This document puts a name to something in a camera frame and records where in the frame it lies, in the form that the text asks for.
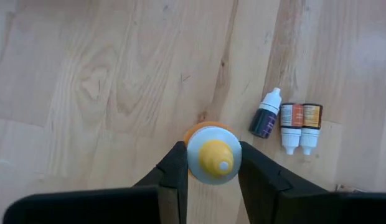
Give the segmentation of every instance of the yellow bottle cap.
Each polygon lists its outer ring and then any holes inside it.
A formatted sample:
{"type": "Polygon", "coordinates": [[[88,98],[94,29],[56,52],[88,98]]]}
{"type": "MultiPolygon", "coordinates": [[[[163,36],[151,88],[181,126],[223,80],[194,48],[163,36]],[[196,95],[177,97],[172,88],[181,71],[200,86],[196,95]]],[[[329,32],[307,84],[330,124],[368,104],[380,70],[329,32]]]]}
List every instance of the yellow bottle cap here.
{"type": "Polygon", "coordinates": [[[200,148],[199,163],[203,170],[214,177],[227,175],[233,169],[232,150],[221,140],[207,141],[200,148]]]}

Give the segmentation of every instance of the wooden floor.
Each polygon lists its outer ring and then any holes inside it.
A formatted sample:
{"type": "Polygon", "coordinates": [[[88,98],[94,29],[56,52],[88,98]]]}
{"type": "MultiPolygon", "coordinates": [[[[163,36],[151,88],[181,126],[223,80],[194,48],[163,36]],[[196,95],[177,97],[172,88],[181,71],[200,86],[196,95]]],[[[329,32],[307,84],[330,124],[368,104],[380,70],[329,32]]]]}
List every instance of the wooden floor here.
{"type": "MultiPolygon", "coordinates": [[[[0,219],[36,192],[133,185],[201,120],[329,190],[386,191],[386,0],[0,0],[0,219]],[[309,157],[262,96],[324,105],[309,157]]],[[[237,179],[189,179],[189,223],[247,223],[237,179]]]]}

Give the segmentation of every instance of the white cap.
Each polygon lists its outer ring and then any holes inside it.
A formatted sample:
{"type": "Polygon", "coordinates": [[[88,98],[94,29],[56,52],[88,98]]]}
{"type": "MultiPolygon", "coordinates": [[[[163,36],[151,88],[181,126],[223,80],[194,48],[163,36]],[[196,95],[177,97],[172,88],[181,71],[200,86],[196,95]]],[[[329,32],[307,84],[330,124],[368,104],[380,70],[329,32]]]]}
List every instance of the white cap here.
{"type": "Polygon", "coordinates": [[[272,92],[267,93],[260,104],[260,108],[271,111],[274,114],[279,113],[281,103],[280,89],[274,88],[272,92]]]}
{"type": "Polygon", "coordinates": [[[316,148],[318,144],[320,130],[303,128],[301,139],[299,140],[299,145],[303,148],[304,155],[309,156],[311,151],[316,148]]]}
{"type": "Polygon", "coordinates": [[[300,129],[282,128],[281,145],[286,149],[287,155],[293,155],[295,148],[299,146],[300,129]]]}

